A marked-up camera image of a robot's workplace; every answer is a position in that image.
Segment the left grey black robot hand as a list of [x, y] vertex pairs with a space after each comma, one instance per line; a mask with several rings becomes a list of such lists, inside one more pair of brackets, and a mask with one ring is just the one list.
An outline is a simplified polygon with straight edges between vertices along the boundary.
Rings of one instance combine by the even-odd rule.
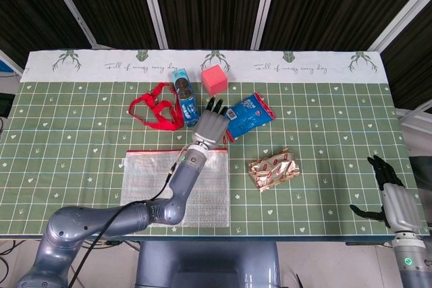
[[222, 104], [222, 99], [215, 101], [215, 97], [211, 97], [192, 132], [194, 144], [203, 144], [209, 150], [218, 147], [230, 122], [225, 116], [227, 107]]

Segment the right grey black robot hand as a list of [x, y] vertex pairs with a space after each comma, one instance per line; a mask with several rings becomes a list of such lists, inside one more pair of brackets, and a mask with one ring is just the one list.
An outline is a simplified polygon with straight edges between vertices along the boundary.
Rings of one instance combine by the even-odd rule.
[[393, 233], [418, 231], [422, 223], [415, 197], [406, 189], [389, 163], [377, 155], [368, 157], [367, 160], [375, 172], [381, 194], [381, 210], [365, 211], [351, 204], [352, 212], [364, 219], [384, 222]]

